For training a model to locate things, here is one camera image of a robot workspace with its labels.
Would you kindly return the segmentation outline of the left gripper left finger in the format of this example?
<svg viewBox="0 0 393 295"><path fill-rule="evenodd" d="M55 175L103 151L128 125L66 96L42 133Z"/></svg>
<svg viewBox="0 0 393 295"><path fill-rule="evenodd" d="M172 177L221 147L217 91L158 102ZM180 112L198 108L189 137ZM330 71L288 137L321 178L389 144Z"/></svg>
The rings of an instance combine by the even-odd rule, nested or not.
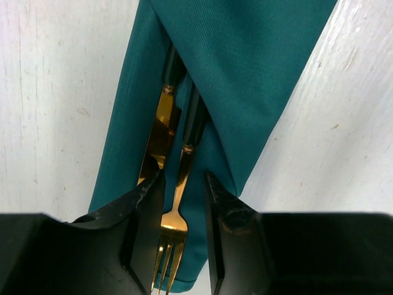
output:
<svg viewBox="0 0 393 295"><path fill-rule="evenodd" d="M3 213L1 293L149 294L165 176L147 164L132 191L74 222Z"/></svg>

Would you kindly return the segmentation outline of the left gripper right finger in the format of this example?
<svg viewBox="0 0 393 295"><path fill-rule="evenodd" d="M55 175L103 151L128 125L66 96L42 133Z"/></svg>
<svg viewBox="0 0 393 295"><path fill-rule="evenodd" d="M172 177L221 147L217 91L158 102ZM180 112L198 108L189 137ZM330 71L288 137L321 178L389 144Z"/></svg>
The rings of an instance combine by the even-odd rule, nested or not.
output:
<svg viewBox="0 0 393 295"><path fill-rule="evenodd" d="M207 173L213 294L391 294L392 216L259 213Z"/></svg>

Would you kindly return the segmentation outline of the teal cloth napkin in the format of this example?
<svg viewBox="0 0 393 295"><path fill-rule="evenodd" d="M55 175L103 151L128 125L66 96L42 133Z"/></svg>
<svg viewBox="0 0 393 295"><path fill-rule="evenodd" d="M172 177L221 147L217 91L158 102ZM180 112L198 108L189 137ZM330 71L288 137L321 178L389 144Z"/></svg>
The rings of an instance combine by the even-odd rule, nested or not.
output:
<svg viewBox="0 0 393 295"><path fill-rule="evenodd" d="M171 291L192 289L206 260L203 178L213 172L240 195L335 6L334 1L140 1L120 74L90 204L135 187L160 96L168 44L211 115L180 211L188 224Z"/></svg>

